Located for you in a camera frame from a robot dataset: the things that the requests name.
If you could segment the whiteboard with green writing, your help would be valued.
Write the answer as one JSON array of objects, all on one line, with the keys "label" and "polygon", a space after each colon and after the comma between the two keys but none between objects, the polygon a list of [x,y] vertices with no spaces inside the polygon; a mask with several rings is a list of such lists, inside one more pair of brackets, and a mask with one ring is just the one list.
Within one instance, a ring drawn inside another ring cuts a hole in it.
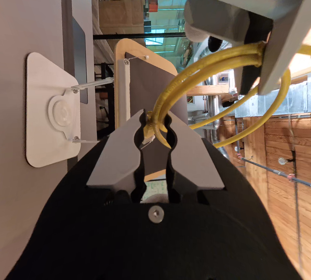
[{"label": "whiteboard with green writing", "polygon": [[143,194],[141,202],[149,199],[154,195],[164,195],[168,197],[167,182],[165,179],[145,182],[146,191]]}]

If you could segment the cardboard box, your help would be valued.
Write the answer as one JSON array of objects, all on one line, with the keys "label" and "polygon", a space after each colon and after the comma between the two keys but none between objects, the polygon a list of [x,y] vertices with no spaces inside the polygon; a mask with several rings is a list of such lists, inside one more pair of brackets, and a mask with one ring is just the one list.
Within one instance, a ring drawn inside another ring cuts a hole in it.
[{"label": "cardboard box", "polygon": [[99,2],[100,27],[143,27],[142,0]]}]

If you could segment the wooden ceiling beam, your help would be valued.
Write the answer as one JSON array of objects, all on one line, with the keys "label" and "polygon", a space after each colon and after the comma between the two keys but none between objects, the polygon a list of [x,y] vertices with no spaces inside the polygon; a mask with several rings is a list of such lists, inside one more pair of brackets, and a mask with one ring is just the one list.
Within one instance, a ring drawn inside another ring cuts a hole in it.
[{"label": "wooden ceiling beam", "polygon": [[195,86],[186,92],[187,96],[226,95],[229,93],[228,84]]}]

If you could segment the black pole stand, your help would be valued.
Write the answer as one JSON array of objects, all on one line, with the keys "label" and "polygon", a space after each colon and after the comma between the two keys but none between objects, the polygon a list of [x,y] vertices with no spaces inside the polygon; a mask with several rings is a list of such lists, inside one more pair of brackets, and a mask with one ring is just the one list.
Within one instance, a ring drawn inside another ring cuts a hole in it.
[{"label": "black pole stand", "polygon": [[99,40],[121,40],[121,39],[145,39],[145,38],[182,38],[186,37],[185,32],[171,33],[136,33],[136,34],[95,34],[94,41]]}]

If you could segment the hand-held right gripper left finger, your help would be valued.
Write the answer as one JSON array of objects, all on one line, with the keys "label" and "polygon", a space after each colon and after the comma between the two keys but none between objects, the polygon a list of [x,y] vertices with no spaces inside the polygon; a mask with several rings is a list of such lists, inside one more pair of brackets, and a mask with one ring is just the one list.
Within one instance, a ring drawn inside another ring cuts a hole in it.
[{"label": "hand-held right gripper left finger", "polygon": [[141,202],[146,191],[141,150],[145,126],[146,111],[142,109],[110,134],[86,184],[89,188],[125,191],[132,202]]}]

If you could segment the pipe with red clamps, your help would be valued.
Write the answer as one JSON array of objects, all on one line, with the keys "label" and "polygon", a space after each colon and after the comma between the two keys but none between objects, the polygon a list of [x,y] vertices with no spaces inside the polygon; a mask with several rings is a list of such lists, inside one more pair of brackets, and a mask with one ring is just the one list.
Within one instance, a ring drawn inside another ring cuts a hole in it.
[{"label": "pipe with red clamps", "polygon": [[295,183],[298,183],[298,184],[302,184],[302,185],[305,185],[305,186],[307,186],[309,188],[311,187],[311,183],[310,182],[307,182],[307,181],[304,181],[302,179],[297,178],[296,174],[288,174],[288,173],[285,173],[285,172],[280,171],[280,170],[269,168],[267,166],[261,165],[259,163],[256,163],[256,162],[253,162],[251,160],[248,160],[248,159],[244,158],[240,153],[236,153],[236,155],[239,158],[239,160],[242,160],[245,163],[249,163],[249,164],[254,165],[256,167],[262,168],[262,169],[264,169],[264,170],[266,170],[268,172],[271,172],[271,173],[276,174],[278,176],[284,177],[284,178],[286,178],[290,182],[295,182]]}]

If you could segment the person's left hand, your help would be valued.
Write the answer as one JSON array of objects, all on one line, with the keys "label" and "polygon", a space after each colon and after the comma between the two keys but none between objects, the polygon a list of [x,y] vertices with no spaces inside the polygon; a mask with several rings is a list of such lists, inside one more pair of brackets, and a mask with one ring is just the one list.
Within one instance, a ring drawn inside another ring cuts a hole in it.
[{"label": "person's left hand", "polygon": [[192,42],[210,36],[241,45],[250,24],[248,11],[219,0],[187,0],[184,18],[185,35]]}]

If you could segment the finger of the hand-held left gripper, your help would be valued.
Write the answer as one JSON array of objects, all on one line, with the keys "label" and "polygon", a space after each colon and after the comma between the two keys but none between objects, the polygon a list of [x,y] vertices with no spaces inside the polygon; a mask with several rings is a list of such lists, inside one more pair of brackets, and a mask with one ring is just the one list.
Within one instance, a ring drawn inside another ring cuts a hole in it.
[{"label": "finger of the hand-held left gripper", "polygon": [[[244,44],[252,44],[267,41],[273,29],[273,20],[256,13],[248,13],[249,27],[244,39]],[[246,95],[255,80],[260,76],[261,68],[254,65],[243,67],[240,94]]]},{"label": "finger of the hand-held left gripper", "polygon": [[311,26],[310,0],[219,0],[270,18],[274,26],[264,53],[259,94],[266,95],[288,68]]}]

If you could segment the rectangular silver duct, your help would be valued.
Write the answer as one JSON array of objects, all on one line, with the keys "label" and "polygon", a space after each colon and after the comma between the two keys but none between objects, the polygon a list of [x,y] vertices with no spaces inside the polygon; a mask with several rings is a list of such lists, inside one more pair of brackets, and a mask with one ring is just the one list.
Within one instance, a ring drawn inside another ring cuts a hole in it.
[{"label": "rectangular silver duct", "polygon": [[[274,90],[268,95],[255,95],[240,107],[235,109],[236,118],[263,116],[276,99],[279,90]],[[311,112],[311,85],[309,81],[293,84],[278,107],[273,113],[277,115],[304,114]]]}]

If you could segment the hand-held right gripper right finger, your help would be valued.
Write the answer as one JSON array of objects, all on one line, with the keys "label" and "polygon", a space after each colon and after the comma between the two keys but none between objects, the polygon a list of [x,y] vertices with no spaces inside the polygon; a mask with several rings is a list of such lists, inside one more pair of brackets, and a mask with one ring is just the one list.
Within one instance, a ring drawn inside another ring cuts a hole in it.
[{"label": "hand-held right gripper right finger", "polygon": [[225,185],[200,135],[170,111],[166,129],[170,146],[166,166],[169,202],[196,202],[199,192],[223,190]]}]

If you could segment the shiny silver pipe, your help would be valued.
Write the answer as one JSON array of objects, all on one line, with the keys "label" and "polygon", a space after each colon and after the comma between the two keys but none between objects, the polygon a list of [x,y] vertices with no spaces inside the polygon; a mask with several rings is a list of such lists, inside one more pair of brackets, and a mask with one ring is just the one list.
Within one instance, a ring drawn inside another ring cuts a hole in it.
[{"label": "shiny silver pipe", "polygon": [[[228,93],[230,98],[237,94],[235,87],[235,76],[234,70],[227,70],[217,75],[213,75],[204,81],[204,85],[206,86],[217,86],[217,85],[225,85],[228,86]],[[188,123],[189,125],[198,124],[199,122],[209,120],[213,116],[218,115],[220,112],[224,111],[224,107],[222,105],[221,95],[203,95],[204,102],[207,103],[207,112],[197,115],[189,115]],[[209,124],[204,124],[202,126],[203,129],[209,129],[211,134],[212,143],[220,142],[219,136],[217,134],[217,130],[220,127],[220,120],[213,120]]]}]

